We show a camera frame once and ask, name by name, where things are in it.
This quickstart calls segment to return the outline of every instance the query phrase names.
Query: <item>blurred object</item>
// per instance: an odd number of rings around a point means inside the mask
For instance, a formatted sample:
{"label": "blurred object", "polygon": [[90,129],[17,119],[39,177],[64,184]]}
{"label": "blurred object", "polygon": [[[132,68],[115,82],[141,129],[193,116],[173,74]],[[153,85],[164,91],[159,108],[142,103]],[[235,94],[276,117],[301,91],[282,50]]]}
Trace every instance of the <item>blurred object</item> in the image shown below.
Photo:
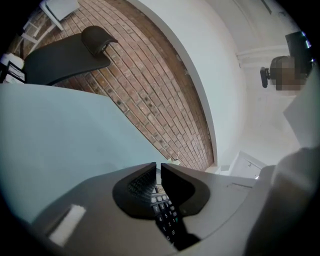
{"label": "blurred object", "polygon": [[173,164],[173,165],[180,165],[181,162],[179,160],[173,160],[171,158],[168,159],[168,164]]}
{"label": "blurred object", "polygon": [[275,57],[270,69],[261,68],[262,87],[267,88],[268,80],[271,80],[277,91],[300,91],[316,60],[304,32],[287,34],[285,38],[290,56]]}
{"label": "blurred object", "polygon": [[[31,16],[29,17],[28,21],[26,22],[26,24],[23,26],[21,32],[18,34],[19,36],[21,36],[19,42],[16,44],[15,49],[13,50],[13,52],[15,53],[18,48],[20,47],[20,49],[23,49],[23,42],[24,39],[30,41],[31,43],[33,43],[34,45],[32,46],[30,52],[28,52],[27,54],[30,54],[35,48],[37,48],[37,46],[39,45],[39,43],[42,41],[43,38],[45,38],[45,36],[50,33],[54,27],[56,26],[55,24],[52,24],[51,26],[46,28],[46,31],[44,33],[42,33],[42,35],[38,38],[37,35],[39,33],[39,31],[45,26],[47,19],[43,19],[40,24],[35,25],[32,23],[32,20],[35,18],[35,16],[37,16],[39,14],[39,11],[34,11]],[[34,33],[29,34],[27,32],[28,27],[31,26],[34,30]],[[20,57],[24,58],[24,53],[20,52]]]}
{"label": "blurred object", "polygon": [[270,79],[277,91],[300,91],[305,85],[307,74],[292,56],[279,56],[270,65]]}
{"label": "blurred object", "polygon": [[59,21],[80,7],[77,0],[46,0],[45,5]]}
{"label": "blurred object", "polygon": [[9,61],[6,69],[6,76],[4,79],[6,82],[11,84],[25,84],[26,83],[26,74],[25,72]]}
{"label": "blurred object", "polygon": [[303,216],[319,186],[320,148],[302,148],[274,169],[272,187],[246,245],[246,255],[268,252]]}
{"label": "blurred object", "polygon": [[5,66],[7,66],[9,64],[9,62],[12,62],[20,69],[22,69],[24,67],[24,60],[18,56],[15,56],[12,53],[3,54],[0,62]]}
{"label": "blurred object", "polygon": [[66,78],[108,67],[111,62],[104,50],[111,42],[118,41],[103,28],[89,26],[82,33],[41,47],[25,59],[23,70],[27,83],[51,86]]}
{"label": "blurred object", "polygon": [[59,21],[80,7],[77,0],[44,0],[39,6],[60,30],[64,27]]}

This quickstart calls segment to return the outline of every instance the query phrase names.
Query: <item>red brick wall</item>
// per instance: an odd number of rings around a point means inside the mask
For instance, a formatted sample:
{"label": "red brick wall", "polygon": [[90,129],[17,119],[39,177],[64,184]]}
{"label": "red brick wall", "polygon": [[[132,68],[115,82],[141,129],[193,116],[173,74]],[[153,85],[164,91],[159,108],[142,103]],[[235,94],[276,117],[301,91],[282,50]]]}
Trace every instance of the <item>red brick wall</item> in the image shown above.
{"label": "red brick wall", "polygon": [[213,163],[202,106],[185,67],[166,37],[124,0],[79,0],[80,8],[55,28],[42,46],[105,28],[119,43],[107,49],[112,63],[71,77],[58,86],[109,96],[140,132],[168,159],[204,171]]}

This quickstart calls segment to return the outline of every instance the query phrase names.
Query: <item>keypad button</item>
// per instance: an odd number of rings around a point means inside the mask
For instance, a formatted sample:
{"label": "keypad button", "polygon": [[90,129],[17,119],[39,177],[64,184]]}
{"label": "keypad button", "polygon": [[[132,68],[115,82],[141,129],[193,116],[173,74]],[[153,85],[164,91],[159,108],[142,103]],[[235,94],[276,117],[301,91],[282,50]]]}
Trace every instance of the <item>keypad button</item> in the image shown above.
{"label": "keypad button", "polygon": [[167,233],[167,239],[168,239],[168,237],[169,237],[169,241],[170,241],[170,243],[174,243],[175,242],[175,240],[176,240],[176,231],[175,230],[170,230],[168,233]]}
{"label": "keypad button", "polygon": [[167,214],[166,212],[163,213],[162,216],[163,216],[163,218],[164,218],[165,220],[169,218],[169,216],[168,216],[168,214]]}
{"label": "keypad button", "polygon": [[165,208],[165,205],[163,203],[160,203],[159,204],[159,207],[160,207],[160,210],[161,211],[164,211],[166,208]]}
{"label": "keypad button", "polygon": [[168,233],[168,229],[167,229],[166,225],[162,225],[161,231],[164,232],[165,234]]}
{"label": "keypad button", "polygon": [[156,221],[157,221],[159,224],[162,224],[162,223],[164,223],[164,218],[163,218],[161,215],[158,215],[158,216],[156,217]]}
{"label": "keypad button", "polygon": [[158,186],[157,188],[158,188],[158,193],[159,194],[164,194],[165,193],[165,190],[164,190],[164,188],[162,186]]}
{"label": "keypad button", "polygon": [[154,206],[152,206],[152,208],[153,208],[153,211],[154,211],[155,214],[160,213],[160,209],[159,209],[158,205],[154,205]]}
{"label": "keypad button", "polygon": [[168,228],[172,228],[173,224],[174,224],[174,223],[173,223],[171,220],[169,220],[169,221],[167,222]]}

